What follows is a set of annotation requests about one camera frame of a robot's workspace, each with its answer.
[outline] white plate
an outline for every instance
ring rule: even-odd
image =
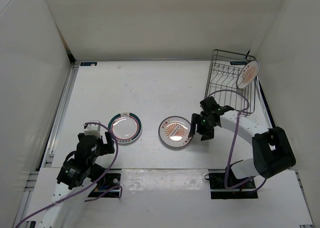
[[[125,112],[115,115],[108,127],[119,143],[130,143],[137,139],[142,131],[139,117],[133,113]]]
[[[158,130],[160,140],[171,148],[182,148],[192,140],[188,138],[190,127],[190,122],[183,117],[165,118]]]
[[[242,69],[239,77],[236,80],[236,87],[239,89],[246,88],[257,76],[259,71],[259,62],[257,60],[253,60],[249,62]]]

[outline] white table surface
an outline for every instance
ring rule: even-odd
[[[191,120],[200,113],[209,71],[209,61],[98,62],[80,66],[62,124],[52,167],[61,167],[66,155],[75,150],[83,123],[110,119],[122,112],[136,114],[142,134],[129,145],[121,145],[113,168],[145,169],[224,169],[233,133],[215,128],[215,138],[200,142],[195,136],[182,151],[172,151],[158,138],[160,122],[173,115]],[[267,126],[260,101],[248,118]],[[237,138],[233,161],[252,157],[252,147]],[[108,166],[113,155],[99,157]]]
[[[40,170],[27,214],[51,203],[59,168]],[[207,170],[123,169],[121,199],[85,204],[77,228],[299,228],[311,225],[294,171],[266,182],[258,199],[211,200]],[[261,177],[255,178],[260,184]],[[40,221],[44,212],[30,219]]]

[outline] plate with orange pattern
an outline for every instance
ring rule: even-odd
[[[190,122],[183,117],[165,118],[158,130],[160,140],[171,148],[181,149],[192,140],[188,138],[190,127]]]
[[[257,76],[259,71],[259,62],[253,60],[249,62],[241,71],[238,79],[236,80],[236,87],[239,89],[246,88]]]

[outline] metal wire rack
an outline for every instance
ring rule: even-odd
[[[250,55],[215,49],[207,78],[204,97],[211,93],[228,89],[242,94],[250,102],[250,108],[242,112],[244,116],[252,114],[256,108],[256,88],[257,78],[244,89],[237,88],[237,78],[241,74],[243,67],[256,58]],[[233,92],[218,92],[213,95],[220,106],[229,105],[236,111],[241,111],[247,107],[246,101]]]

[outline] cable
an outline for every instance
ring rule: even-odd
[[[107,194],[109,191],[111,190],[114,190],[115,188],[120,188],[120,193],[119,193],[119,196],[115,196],[117,198],[121,198],[122,197],[122,186],[114,186],[114,187],[111,187],[109,188],[108,190],[106,190],[105,192],[103,192],[101,195],[99,195],[98,197],[96,198],[93,198],[93,199],[89,199],[89,200],[85,200],[84,202],[93,202],[93,201],[96,201],[98,200],[99,198],[103,197],[105,194]]]
[[[264,184],[266,183],[266,181],[267,181],[267,179],[265,178],[265,180],[261,183],[261,185],[260,185],[258,188],[256,188],[256,189],[253,190],[253,191],[249,191],[249,192],[247,192],[247,193],[253,193],[253,192],[256,192],[256,191],[260,190],[260,188],[264,186]]]
[[[91,183],[90,185],[88,185],[87,187],[83,188],[82,190],[80,190],[80,191],[78,191],[78,192],[75,192],[75,193],[73,193],[73,194],[71,194],[71,195],[69,195],[69,196],[66,196],[65,198],[62,198],[62,199],[56,201],[55,204],[59,204],[59,203],[61,203],[61,202],[64,202],[65,200],[70,199],[70,198],[72,198],[72,197],[74,197],[74,196],[76,196],[76,195],[78,195],[78,194],[80,194],[80,193],[88,190],[90,187],[94,186],[95,184],[97,184],[97,182],[100,181],[100,180],[107,174],[107,172],[111,169],[111,167],[113,166],[113,164],[114,164],[115,161],[116,161],[116,158],[117,158],[118,152],[119,152],[119,146],[118,146],[117,139],[116,139],[116,137],[114,136],[114,134],[112,133],[112,131],[111,131],[107,126],[105,126],[105,125],[103,125],[103,124],[101,124],[101,123],[99,123],[99,122],[86,122],[86,123],[85,123],[86,126],[87,126],[87,125],[90,125],[90,124],[102,126],[103,128],[105,128],[105,129],[111,134],[111,137],[112,137],[112,139],[114,140],[115,146],[116,146],[116,151],[115,151],[114,159],[113,159],[113,161],[111,162],[111,164],[109,165],[109,167],[105,170],[105,172],[103,172],[103,174],[102,174],[101,176],[99,176],[93,183]],[[15,226],[15,228],[18,228],[23,222],[25,222],[25,221],[28,220],[29,218],[35,216],[36,214],[38,214],[38,213],[40,213],[40,212],[43,212],[43,211],[45,211],[45,210],[47,210],[47,209],[55,206],[55,204],[52,203],[52,204],[50,204],[50,205],[48,205],[48,206],[46,206],[46,207],[44,207],[44,208],[42,208],[42,209],[40,209],[40,210],[38,210],[38,211],[36,211],[36,212],[30,214],[29,216],[23,218],[23,219]]]
[[[234,185],[234,186],[231,186],[231,187],[228,187],[228,178],[229,178],[229,170],[230,170],[230,164],[231,164],[231,159],[232,159],[232,154],[234,152],[234,148],[235,148],[235,143],[236,143],[236,139],[237,139],[237,135],[238,135],[238,129],[239,129],[239,122],[240,122],[240,115],[242,112],[248,110],[250,108],[250,103],[248,101],[248,99],[243,96],[242,94],[236,92],[236,91],[233,91],[233,90],[229,90],[229,89],[222,89],[222,90],[218,90],[218,91],[215,91],[211,94],[208,95],[211,96],[217,92],[233,92],[233,93],[236,93],[237,95],[239,95],[240,97],[242,97],[245,101],[246,101],[246,107],[242,110],[239,111],[238,115],[237,115],[237,118],[236,118],[236,124],[235,124],[235,130],[234,130],[234,136],[233,136],[233,140],[232,140],[232,144],[231,144],[231,148],[230,148],[230,152],[229,152],[229,158],[228,158],[228,162],[227,162],[227,165],[226,165],[226,168],[225,168],[225,176],[224,176],[224,187],[226,189],[234,189],[234,188],[237,188],[249,181],[251,181],[253,179],[253,177],[249,177],[247,179],[245,179],[244,181]]]

